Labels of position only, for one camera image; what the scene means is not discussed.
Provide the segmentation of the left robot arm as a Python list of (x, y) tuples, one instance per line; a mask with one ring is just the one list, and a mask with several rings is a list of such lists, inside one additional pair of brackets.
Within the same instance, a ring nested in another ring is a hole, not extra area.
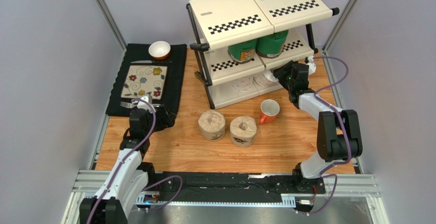
[(129, 114), (129, 128), (113, 169), (94, 196), (80, 203), (80, 223), (127, 223), (140, 192), (155, 180), (153, 164), (143, 161), (149, 138), (155, 131), (172, 127), (176, 116), (164, 104), (140, 105)]

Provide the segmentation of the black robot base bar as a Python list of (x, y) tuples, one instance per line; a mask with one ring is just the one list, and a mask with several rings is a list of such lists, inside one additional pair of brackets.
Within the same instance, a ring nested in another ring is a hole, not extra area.
[(158, 200), (206, 203), (278, 203), (283, 194), (325, 194), (322, 179), (291, 174), (169, 172), (155, 173), (147, 185)]

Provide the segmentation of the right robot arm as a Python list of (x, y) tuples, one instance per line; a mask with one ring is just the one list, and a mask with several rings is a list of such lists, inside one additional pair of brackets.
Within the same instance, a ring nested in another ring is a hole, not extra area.
[(316, 152), (294, 170), (305, 179), (319, 178), (332, 167), (347, 164), (363, 153), (357, 112), (332, 105), (309, 87), (313, 67), (311, 62), (290, 61), (273, 71), (279, 84), (288, 91), (293, 105), (318, 123)]

